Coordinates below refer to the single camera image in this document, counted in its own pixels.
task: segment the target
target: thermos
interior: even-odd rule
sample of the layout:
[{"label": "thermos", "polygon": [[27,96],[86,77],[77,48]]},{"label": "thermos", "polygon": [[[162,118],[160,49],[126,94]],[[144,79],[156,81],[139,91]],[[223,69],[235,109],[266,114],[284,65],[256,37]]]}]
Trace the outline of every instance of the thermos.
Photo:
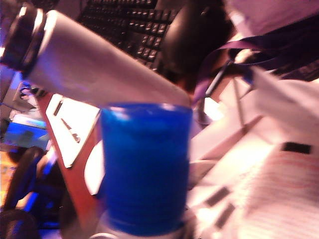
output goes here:
[{"label": "thermos", "polygon": [[44,90],[103,108],[108,103],[189,106],[185,91],[63,14],[24,3],[0,62]]}]

